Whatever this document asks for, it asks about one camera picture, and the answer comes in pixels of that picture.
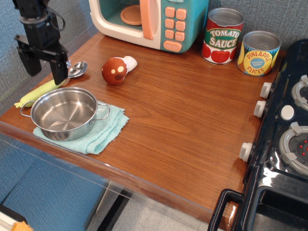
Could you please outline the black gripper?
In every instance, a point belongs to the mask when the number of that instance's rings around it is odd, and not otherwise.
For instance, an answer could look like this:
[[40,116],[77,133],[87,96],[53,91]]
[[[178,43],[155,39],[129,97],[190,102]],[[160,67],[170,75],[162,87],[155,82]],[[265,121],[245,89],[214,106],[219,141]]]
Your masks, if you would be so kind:
[[41,70],[40,60],[50,63],[52,76],[56,85],[68,78],[69,60],[67,50],[60,42],[57,13],[21,13],[20,22],[25,35],[16,35],[19,57],[30,76],[37,75]]

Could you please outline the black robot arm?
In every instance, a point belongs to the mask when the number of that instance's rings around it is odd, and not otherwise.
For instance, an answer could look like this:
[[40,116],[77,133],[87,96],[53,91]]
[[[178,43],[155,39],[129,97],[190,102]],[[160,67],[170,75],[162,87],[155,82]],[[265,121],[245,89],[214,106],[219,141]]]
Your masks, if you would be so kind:
[[60,44],[60,32],[57,18],[62,18],[48,6],[47,0],[14,0],[19,10],[20,22],[24,25],[25,35],[16,35],[19,57],[32,77],[41,70],[40,61],[50,64],[56,85],[68,78],[67,49]]

